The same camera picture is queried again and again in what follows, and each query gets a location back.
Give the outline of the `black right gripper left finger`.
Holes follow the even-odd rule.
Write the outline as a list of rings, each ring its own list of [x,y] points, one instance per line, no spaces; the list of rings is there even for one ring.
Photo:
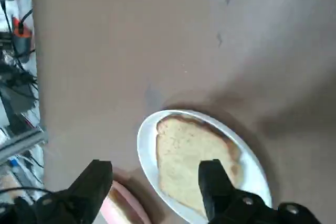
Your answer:
[[[1,223],[93,223],[113,182],[110,161],[94,159],[67,188],[50,191],[37,187],[13,187],[1,190],[42,192],[29,204],[18,196],[13,203],[1,203]]]

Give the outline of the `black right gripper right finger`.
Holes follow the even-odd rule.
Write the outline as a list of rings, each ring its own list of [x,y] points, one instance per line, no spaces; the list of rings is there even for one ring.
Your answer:
[[[277,209],[264,203],[261,197],[236,189],[220,161],[201,161],[198,185],[209,223],[232,224],[305,224],[320,221],[305,206],[282,202]]]

